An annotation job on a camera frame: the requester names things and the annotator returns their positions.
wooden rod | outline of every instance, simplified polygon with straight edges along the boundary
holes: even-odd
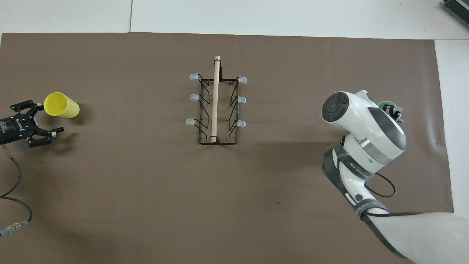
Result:
[[[215,56],[215,71],[213,76],[213,100],[212,100],[212,142],[217,142],[217,113],[218,113],[218,83],[220,82],[220,56]]]

robotic arm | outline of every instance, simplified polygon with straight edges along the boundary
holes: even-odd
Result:
[[[381,242],[404,257],[368,221],[369,215],[391,214],[365,188],[367,180],[405,150],[406,136],[397,124],[403,122],[401,112],[402,109],[391,102],[377,105],[365,90],[331,95],[323,104],[322,118],[329,125],[350,134],[324,153],[322,169]]]
[[[8,151],[6,144],[15,142],[21,139],[27,139],[28,145],[30,148],[50,144],[52,142],[52,138],[54,138],[57,133],[63,132],[64,128],[59,127],[53,129],[51,131],[44,130],[39,128],[34,115],[38,111],[44,110],[44,106],[40,103],[34,103],[32,100],[24,101],[18,104],[14,104],[10,106],[10,109],[15,114],[14,116],[6,117],[0,119],[0,145],[3,146],[3,149],[7,153],[8,157],[15,163],[18,168],[18,180],[16,184],[6,193],[0,194],[0,199],[10,200],[17,202],[24,207],[26,207],[29,211],[29,219],[24,220],[19,223],[12,224],[7,228],[0,230],[0,237],[6,236],[8,234],[14,233],[18,231],[23,226],[28,225],[32,218],[32,211],[31,208],[24,202],[9,197],[8,195],[14,191],[14,189],[18,186],[20,179],[21,179],[21,169],[18,162],[12,157],[10,152]],[[21,114],[22,110],[29,109],[25,114]],[[33,138],[33,135],[41,136],[42,138]]]
[[[8,144],[27,138],[29,147],[34,148],[50,144],[57,133],[64,131],[63,127],[51,131],[39,128],[34,115],[38,111],[44,110],[44,106],[40,103],[33,103],[32,100],[29,100],[14,104],[10,109],[15,115],[0,119],[0,144]],[[25,109],[29,109],[28,112],[21,114],[21,110]],[[42,138],[35,139],[32,137],[33,135],[42,136]]]
[[[322,118],[350,132],[324,153],[322,169],[355,213],[399,257],[416,263],[466,263],[469,217],[454,213],[388,213],[368,192],[365,182],[404,152],[399,127],[402,109],[391,102],[375,104],[365,90],[338,92],[322,107]]]

brown mat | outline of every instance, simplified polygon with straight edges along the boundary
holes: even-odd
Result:
[[[433,41],[159,33],[7,34],[0,117],[59,91],[81,112],[48,146],[9,144],[12,197],[30,226],[1,239],[2,263],[410,263],[388,251],[321,171],[342,134],[321,119],[336,91],[404,108],[407,150],[381,172],[391,210],[452,212]],[[246,76],[234,146],[197,144],[198,72]],[[0,159],[1,189],[14,165]],[[378,178],[370,185],[390,187]],[[1,227],[25,219],[0,201]]]

black cable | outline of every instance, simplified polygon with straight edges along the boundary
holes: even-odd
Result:
[[[376,195],[378,195],[378,196],[384,197],[384,198],[391,198],[391,197],[393,197],[394,195],[396,195],[396,186],[394,186],[394,184],[393,184],[388,178],[384,177],[383,175],[381,175],[381,174],[379,174],[379,173],[377,173],[377,172],[376,172],[375,174],[381,176],[381,178],[383,178],[383,179],[385,179],[387,182],[389,182],[389,184],[390,184],[391,187],[393,188],[393,193],[392,193],[391,195],[379,194],[379,193],[373,191],[370,187],[368,187],[368,185],[366,185],[366,183],[365,183],[365,187],[366,187],[370,192],[372,192],[372,193],[374,193],[374,194],[376,194]]]
[[[18,184],[20,184],[20,181],[21,181],[21,168],[20,168],[20,164],[18,164],[18,162],[16,162],[16,160],[15,160],[13,157],[11,157],[10,159],[15,163],[16,167],[18,168],[18,180],[16,180],[15,185],[14,185],[8,192],[6,192],[6,193],[4,193],[4,194],[2,194],[2,195],[0,195],[0,196],[7,196],[7,195],[10,194],[11,192],[13,192],[13,191],[16,189],[16,187],[18,186]]]
[[[31,218],[32,218],[32,210],[31,208],[24,202],[18,200],[18,199],[15,199],[15,198],[11,198],[11,197],[5,197],[5,196],[0,196],[0,199],[5,199],[5,200],[10,200],[10,201],[14,201],[14,202],[17,202],[21,205],[23,205],[24,207],[26,207],[28,209],[28,212],[30,214],[30,217],[28,218],[28,222],[31,221]]]
[[[8,155],[8,157],[15,163],[16,167],[18,168],[18,180],[16,180],[16,183],[15,185],[6,193],[0,195],[0,199],[5,199],[5,200],[10,200],[10,201],[14,201],[14,202],[17,202],[21,205],[23,205],[24,207],[26,207],[28,209],[28,212],[29,212],[29,218],[28,218],[28,222],[31,221],[32,219],[32,211],[31,211],[31,208],[24,202],[18,200],[18,199],[15,199],[15,198],[11,198],[11,197],[7,197],[8,194],[10,194],[11,192],[13,192],[16,187],[18,186],[18,184],[20,184],[20,181],[21,181],[21,168],[20,168],[20,164],[13,158],[13,156],[11,155],[11,153],[9,152],[7,146],[5,144],[2,145],[3,146],[3,150],[5,151],[5,153]]]

yellow cup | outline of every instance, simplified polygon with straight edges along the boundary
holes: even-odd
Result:
[[[44,110],[51,116],[74,118],[80,112],[80,107],[63,93],[51,93],[45,98]]]

